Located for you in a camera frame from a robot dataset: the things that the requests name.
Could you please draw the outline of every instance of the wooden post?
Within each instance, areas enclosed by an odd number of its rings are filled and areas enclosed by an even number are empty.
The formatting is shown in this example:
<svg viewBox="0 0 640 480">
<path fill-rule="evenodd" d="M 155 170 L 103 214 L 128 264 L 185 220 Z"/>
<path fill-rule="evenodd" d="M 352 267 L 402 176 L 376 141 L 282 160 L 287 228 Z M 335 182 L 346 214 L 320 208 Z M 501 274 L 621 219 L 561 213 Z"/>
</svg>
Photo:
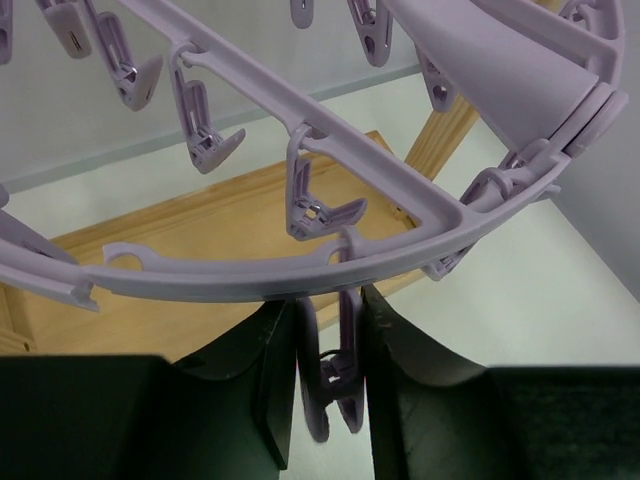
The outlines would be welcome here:
<svg viewBox="0 0 640 480">
<path fill-rule="evenodd" d="M 559 11 L 566 0 L 534 0 L 539 5 Z M 471 127 L 480 118 L 478 112 L 461 95 L 448 113 L 433 112 L 418 135 L 405 161 L 425 177 L 433 180 L 446 165 Z M 415 226 L 408 215 L 392 205 L 396 218 Z"/>
</svg>

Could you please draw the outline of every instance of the black object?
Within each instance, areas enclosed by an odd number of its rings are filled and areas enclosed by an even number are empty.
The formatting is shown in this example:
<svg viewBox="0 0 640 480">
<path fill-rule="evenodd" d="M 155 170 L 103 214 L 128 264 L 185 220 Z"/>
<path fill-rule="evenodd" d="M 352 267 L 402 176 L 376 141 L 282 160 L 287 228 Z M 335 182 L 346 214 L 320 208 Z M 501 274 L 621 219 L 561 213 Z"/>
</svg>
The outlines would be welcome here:
<svg viewBox="0 0 640 480">
<path fill-rule="evenodd" d="M 277 479 L 291 436 L 294 316 L 293 303 L 265 303 L 175 365 L 0 358 L 0 478 Z"/>
<path fill-rule="evenodd" d="M 484 368 L 363 294 L 377 480 L 640 479 L 640 369 Z"/>
</svg>

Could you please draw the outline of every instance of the gray wall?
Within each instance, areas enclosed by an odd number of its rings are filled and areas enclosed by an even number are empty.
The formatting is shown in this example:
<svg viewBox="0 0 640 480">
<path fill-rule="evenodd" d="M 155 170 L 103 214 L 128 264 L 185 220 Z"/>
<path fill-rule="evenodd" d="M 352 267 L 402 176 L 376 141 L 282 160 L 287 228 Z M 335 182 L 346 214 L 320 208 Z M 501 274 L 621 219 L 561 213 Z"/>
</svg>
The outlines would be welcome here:
<svg viewBox="0 0 640 480">
<path fill-rule="evenodd" d="M 9 65 L 0 68 L 2 182 L 14 185 L 16 179 L 25 176 L 108 156 L 141 143 L 148 152 L 168 146 L 154 142 L 167 136 L 172 143 L 181 141 L 175 135 L 179 123 L 166 68 L 152 103 L 133 113 L 117 98 L 97 51 L 87 59 L 72 60 L 34 0 L 13 3 L 14 55 Z M 316 21 L 305 31 L 293 26 L 288 0 L 174 3 L 306 92 L 359 83 L 417 63 L 412 42 L 396 28 L 388 65 L 383 69 L 370 67 L 344 0 L 316 2 Z M 94 0 L 94 4 L 98 11 L 121 15 L 137 60 L 166 54 L 169 44 L 164 37 L 115 0 Z M 185 75 L 188 79 L 200 78 L 209 87 L 212 117 L 216 120 L 256 109 L 202 69 L 188 70 Z M 144 150 L 130 153 L 146 153 Z"/>
<path fill-rule="evenodd" d="M 640 1 L 623 0 L 623 6 L 627 50 L 621 89 L 631 104 L 565 172 L 556 202 L 640 300 Z"/>
</svg>

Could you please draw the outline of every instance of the purple drying rack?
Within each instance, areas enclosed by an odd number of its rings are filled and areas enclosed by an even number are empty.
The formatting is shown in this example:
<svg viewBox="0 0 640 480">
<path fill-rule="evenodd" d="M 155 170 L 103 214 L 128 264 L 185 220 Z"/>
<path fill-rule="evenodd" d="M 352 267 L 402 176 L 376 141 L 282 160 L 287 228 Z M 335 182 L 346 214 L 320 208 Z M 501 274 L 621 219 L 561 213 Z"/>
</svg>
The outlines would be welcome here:
<svg viewBox="0 0 640 480">
<path fill-rule="evenodd" d="M 238 262 L 171 259 L 128 243 L 104 246 L 105 263 L 137 257 L 143 270 L 131 271 L 78 265 L 0 211 L 0 281 L 89 309 L 97 309 L 90 296 L 94 285 L 119 295 L 181 302 L 298 298 L 308 343 L 299 349 L 303 398 L 317 441 L 328 437 L 324 411 L 333 401 L 351 431 L 362 425 L 357 288 L 417 268 L 436 280 L 449 274 L 479 239 L 527 205 L 556 194 L 558 176 L 628 101 L 617 89 L 624 52 L 620 0 L 570 0 L 560 15 L 529 0 L 377 0 L 375 9 L 368 0 L 349 0 L 371 65 L 386 62 L 395 19 L 416 45 L 434 109 L 446 111 L 463 94 L 510 150 L 457 200 L 168 0 L 118 2 L 171 42 L 171 83 L 196 168 L 216 168 L 245 132 L 222 138 L 210 121 L 204 85 L 185 81 L 182 66 L 212 72 L 282 122 L 291 138 L 287 231 L 298 240 L 339 236 L 309 255 Z M 313 1 L 290 2 L 294 23 L 308 27 Z M 161 57 L 135 64 L 115 14 L 98 13 L 91 0 L 36 3 L 73 58 L 91 54 L 78 12 L 82 5 L 123 103 L 137 111 L 151 101 Z M 8 61 L 11 1 L 0 0 L 0 6 L 0 32 L 9 34 L 0 42 L 0 59 Z M 384 240 L 363 238 L 355 224 L 366 201 L 327 207 L 309 192 L 310 164 L 300 158 L 301 150 L 332 157 L 408 212 L 418 227 Z M 4 206 L 9 196 L 0 193 Z M 341 261 L 330 264 L 335 253 Z M 318 352 L 308 297 L 331 291 L 341 292 L 341 346 L 327 359 Z"/>
</svg>

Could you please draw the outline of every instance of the white surface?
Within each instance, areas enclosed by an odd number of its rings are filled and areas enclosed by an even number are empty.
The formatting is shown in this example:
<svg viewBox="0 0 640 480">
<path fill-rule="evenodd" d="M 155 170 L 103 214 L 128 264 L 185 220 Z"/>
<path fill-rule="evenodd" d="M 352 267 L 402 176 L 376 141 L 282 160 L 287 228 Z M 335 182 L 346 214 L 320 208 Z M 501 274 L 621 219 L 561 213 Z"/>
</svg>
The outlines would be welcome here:
<svg viewBox="0 0 640 480">
<path fill-rule="evenodd" d="M 325 104 L 363 131 L 379 129 L 400 158 L 430 112 L 419 76 Z M 8 210 L 54 236 L 283 158 L 286 136 L 277 122 L 246 128 L 247 143 L 212 175 L 196 173 L 177 146 L 16 194 Z M 438 183 L 460 194 L 503 155 L 479 124 Z M 390 301 L 424 331 L 483 364 L 640 363 L 640 305 L 550 202 L 489 235 L 442 282 L 418 282 Z M 336 327 L 321 337 L 323 349 L 337 346 Z M 372 479 L 366 427 L 351 436 L 332 406 L 331 438 L 316 446 L 296 401 L 291 469 L 281 478 Z"/>
<path fill-rule="evenodd" d="M 94 0 L 119 15 L 134 58 L 166 55 L 168 42 L 115 0 Z M 318 92 L 417 63 L 413 44 L 396 28 L 387 66 L 367 63 L 346 1 L 316 2 L 316 21 L 296 29 L 288 0 L 175 0 L 199 21 L 307 92 Z M 123 106 L 98 52 L 73 60 L 34 0 L 14 1 L 13 60 L 0 68 L 3 182 L 149 141 L 179 129 L 166 68 L 151 104 Z M 214 119 L 254 110 L 235 90 L 201 69 L 185 75 L 209 87 Z"/>
</svg>

